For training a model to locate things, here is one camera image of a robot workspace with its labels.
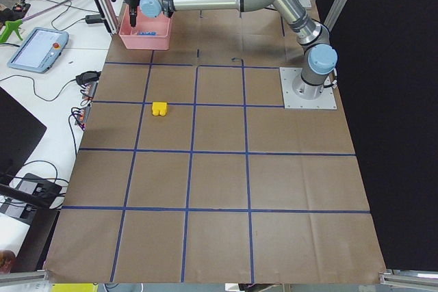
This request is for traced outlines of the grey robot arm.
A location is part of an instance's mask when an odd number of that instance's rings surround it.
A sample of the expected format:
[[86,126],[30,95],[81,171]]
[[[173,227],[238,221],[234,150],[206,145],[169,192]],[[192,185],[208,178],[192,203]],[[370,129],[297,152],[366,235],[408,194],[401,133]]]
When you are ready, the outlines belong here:
[[125,0],[129,6],[129,22],[136,26],[139,12],[149,18],[160,14],[171,17],[175,12],[195,10],[238,10],[254,12],[272,6],[297,35],[305,62],[292,82],[294,93],[306,100],[322,95],[327,77],[335,71],[337,52],[330,45],[329,30],[313,20],[299,0]]

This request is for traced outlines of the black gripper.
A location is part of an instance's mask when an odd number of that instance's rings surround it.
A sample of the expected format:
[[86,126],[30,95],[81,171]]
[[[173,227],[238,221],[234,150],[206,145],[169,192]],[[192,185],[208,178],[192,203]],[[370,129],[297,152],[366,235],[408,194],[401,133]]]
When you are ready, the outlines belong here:
[[140,0],[125,0],[125,3],[129,6],[129,22],[131,27],[136,27],[138,6]]

